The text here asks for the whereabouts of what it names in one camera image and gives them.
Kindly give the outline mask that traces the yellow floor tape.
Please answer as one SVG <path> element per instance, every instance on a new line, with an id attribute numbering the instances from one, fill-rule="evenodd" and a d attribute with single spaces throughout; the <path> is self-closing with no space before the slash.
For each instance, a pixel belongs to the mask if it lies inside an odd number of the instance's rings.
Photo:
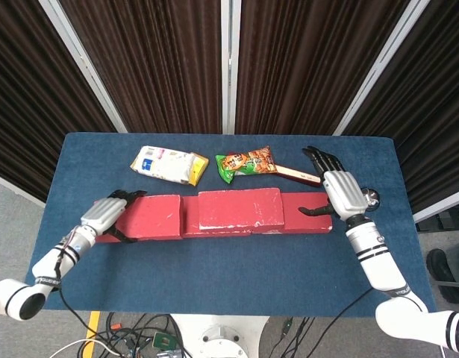
<path id="1" fill-rule="evenodd" d="M 88 327 L 90 329 L 87 331 L 87 335 L 86 335 L 88 339 L 93 336 L 92 330 L 95 332 L 98 330 L 100 315 L 101 315 L 100 311 L 90 312 L 90 318 L 88 321 Z M 95 347 L 94 342 L 88 342 L 82 350 L 82 358 L 92 358 L 94 347 Z"/>

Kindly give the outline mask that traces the red white flat box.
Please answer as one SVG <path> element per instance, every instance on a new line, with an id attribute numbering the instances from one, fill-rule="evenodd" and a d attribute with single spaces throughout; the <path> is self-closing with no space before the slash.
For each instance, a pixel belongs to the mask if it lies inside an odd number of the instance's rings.
<path id="1" fill-rule="evenodd" d="M 316 175 L 311 175 L 299 170 L 287 168 L 280 165 L 275 165 L 277 175 L 290 180 L 294 180 L 305 185 L 319 187 L 321 186 L 321 179 Z"/>

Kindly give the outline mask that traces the blue table cloth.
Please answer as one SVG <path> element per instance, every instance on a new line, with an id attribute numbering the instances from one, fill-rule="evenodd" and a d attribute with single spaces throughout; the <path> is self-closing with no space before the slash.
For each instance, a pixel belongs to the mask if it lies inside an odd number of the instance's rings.
<path id="1" fill-rule="evenodd" d="M 210 160 L 269 146 L 276 163 L 303 172 L 313 171 L 304 147 L 334 154 L 362 187 L 379 192 L 381 206 L 370 217 L 409 286 L 435 310 L 394 142 L 386 137 L 70 133 L 46 200 L 33 262 L 70 232 L 94 201 L 117 189 L 196 195 L 226 188 L 214 163 L 195 187 L 133 172 L 131 162 L 144 145 L 193 151 Z M 49 296 L 46 308 L 371 317 L 384 299 L 370 290 L 345 225 L 334 220 L 331 232 L 320 235 L 96 244 L 65 276 L 63 291 Z"/>

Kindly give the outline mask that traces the dark brown pleated curtain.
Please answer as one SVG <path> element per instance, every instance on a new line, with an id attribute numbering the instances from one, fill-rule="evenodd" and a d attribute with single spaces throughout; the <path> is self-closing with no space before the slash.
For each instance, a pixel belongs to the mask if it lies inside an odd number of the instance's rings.
<path id="1" fill-rule="evenodd" d="M 242 0 L 235 131 L 330 135 L 410 0 Z"/>
<path id="2" fill-rule="evenodd" d="M 0 0 L 0 177 L 45 201 L 66 135 L 115 130 L 38 0 Z"/>
<path id="3" fill-rule="evenodd" d="M 414 213 L 459 192 L 459 0 L 430 0 L 344 133 L 393 140 Z"/>
<path id="4" fill-rule="evenodd" d="M 222 133 L 220 0 L 60 0 L 134 133 Z"/>

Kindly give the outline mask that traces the white snack package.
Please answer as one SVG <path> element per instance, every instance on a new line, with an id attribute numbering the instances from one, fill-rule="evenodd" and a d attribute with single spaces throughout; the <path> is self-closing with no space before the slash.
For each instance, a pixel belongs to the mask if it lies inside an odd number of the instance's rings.
<path id="1" fill-rule="evenodd" d="M 192 153 L 145 145 L 130 168 L 150 178 L 195 186 L 196 179 L 192 177 L 195 160 Z"/>

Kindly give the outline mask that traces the white frame bottom rail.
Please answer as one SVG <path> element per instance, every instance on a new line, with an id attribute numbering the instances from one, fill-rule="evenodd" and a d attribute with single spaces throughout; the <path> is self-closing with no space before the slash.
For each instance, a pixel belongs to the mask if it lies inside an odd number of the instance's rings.
<path id="1" fill-rule="evenodd" d="M 12 184 L 10 181 L 8 180 L 5 180 L 3 177 L 0 176 L 0 185 L 2 185 L 3 187 L 5 187 L 6 189 L 9 189 L 10 191 L 12 191 L 13 193 L 15 193 L 16 195 L 20 195 L 22 196 L 23 198 L 31 201 L 32 203 L 36 204 L 37 206 L 39 207 L 42 207 L 44 208 L 46 206 L 46 203 L 41 201 L 40 199 L 34 197 L 33 195 L 31 195 L 30 193 L 26 192 L 25 190 L 23 189 L 20 189 L 19 187 L 17 187 L 16 185 Z"/>
<path id="2" fill-rule="evenodd" d="M 441 201 L 438 201 L 435 204 L 432 204 L 426 207 L 423 210 L 420 210 L 419 212 L 414 213 L 413 220 L 415 223 L 422 222 L 458 204 L 459 204 L 459 191 L 454 193 L 453 195 L 450 195 L 444 198 Z"/>

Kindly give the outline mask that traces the white metal frame post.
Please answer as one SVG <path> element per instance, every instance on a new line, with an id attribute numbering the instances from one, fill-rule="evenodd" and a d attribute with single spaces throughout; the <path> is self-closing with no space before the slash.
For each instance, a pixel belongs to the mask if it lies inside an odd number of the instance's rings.
<path id="1" fill-rule="evenodd" d="M 236 129 L 242 0 L 221 0 L 222 133 Z"/>
<path id="2" fill-rule="evenodd" d="M 359 90 L 356 92 L 352 102 L 332 133 L 333 136 L 343 135 L 430 2 L 431 0 L 410 0 L 408 2 L 407 7 L 402 12 L 392 32 L 378 53 Z"/>
<path id="3" fill-rule="evenodd" d="M 38 0 L 38 2 L 110 122 L 118 133 L 126 134 L 128 129 L 60 1 Z"/>

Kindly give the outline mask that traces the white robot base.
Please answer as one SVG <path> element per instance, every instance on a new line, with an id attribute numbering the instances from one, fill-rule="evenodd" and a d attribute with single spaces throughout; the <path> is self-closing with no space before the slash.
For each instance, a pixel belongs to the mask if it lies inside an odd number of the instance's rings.
<path id="1" fill-rule="evenodd" d="M 259 358 L 263 315 L 173 314 L 192 358 Z"/>

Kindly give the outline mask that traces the small black round knob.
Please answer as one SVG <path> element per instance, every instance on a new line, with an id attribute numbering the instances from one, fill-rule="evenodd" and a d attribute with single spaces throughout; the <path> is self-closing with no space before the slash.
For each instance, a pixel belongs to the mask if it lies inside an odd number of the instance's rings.
<path id="1" fill-rule="evenodd" d="M 367 212 L 373 212 L 380 207 L 381 199 L 379 193 L 376 190 L 365 187 L 361 189 L 361 192 L 367 202 Z"/>

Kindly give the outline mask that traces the black shoe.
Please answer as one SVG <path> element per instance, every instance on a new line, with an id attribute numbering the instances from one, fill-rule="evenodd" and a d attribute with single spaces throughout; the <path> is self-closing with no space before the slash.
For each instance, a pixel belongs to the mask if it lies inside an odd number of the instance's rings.
<path id="1" fill-rule="evenodd" d="M 443 250 L 430 250 L 426 257 L 426 267 L 431 277 L 437 281 L 455 282 L 455 278 Z M 450 304 L 459 304 L 459 288 L 454 286 L 438 286 L 443 298 Z"/>

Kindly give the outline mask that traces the green circuit board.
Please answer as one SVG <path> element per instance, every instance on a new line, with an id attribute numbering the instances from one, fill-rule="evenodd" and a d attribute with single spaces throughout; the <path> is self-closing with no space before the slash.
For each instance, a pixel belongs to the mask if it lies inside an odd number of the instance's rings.
<path id="1" fill-rule="evenodd" d="M 173 351 L 176 349 L 178 343 L 177 339 L 169 334 L 163 332 L 156 332 L 152 340 L 152 347 L 161 351 Z"/>

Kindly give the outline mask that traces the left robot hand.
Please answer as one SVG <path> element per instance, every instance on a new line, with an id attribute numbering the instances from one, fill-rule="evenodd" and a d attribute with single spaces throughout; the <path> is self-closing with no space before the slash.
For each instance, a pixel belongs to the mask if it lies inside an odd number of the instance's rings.
<path id="1" fill-rule="evenodd" d="M 81 217 L 81 224 L 91 227 L 96 234 L 108 234 L 120 242 L 134 243 L 136 238 L 126 236 L 116 227 L 119 217 L 138 199 L 145 196 L 147 191 L 137 190 L 127 192 L 118 189 L 108 197 L 96 203 Z"/>

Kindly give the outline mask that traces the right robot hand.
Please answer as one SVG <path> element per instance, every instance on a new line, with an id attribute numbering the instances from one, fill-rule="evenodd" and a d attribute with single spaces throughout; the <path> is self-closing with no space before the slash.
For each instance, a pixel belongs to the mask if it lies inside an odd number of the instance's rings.
<path id="1" fill-rule="evenodd" d="M 340 160 L 313 146 L 302 149 L 317 170 L 322 186 L 328 195 L 328 204 L 316 209 L 299 207 L 306 216 L 336 214 L 342 221 L 366 212 L 368 204 L 354 176 L 347 172 Z"/>

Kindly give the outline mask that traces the green orange snack bag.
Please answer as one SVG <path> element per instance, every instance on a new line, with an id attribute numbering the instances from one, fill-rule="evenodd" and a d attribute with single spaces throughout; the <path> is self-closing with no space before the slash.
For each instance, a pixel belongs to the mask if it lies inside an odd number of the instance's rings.
<path id="1" fill-rule="evenodd" d="M 277 172 L 269 146 L 239 154 L 216 155 L 219 176 L 231 183 L 237 175 L 264 175 Z"/>

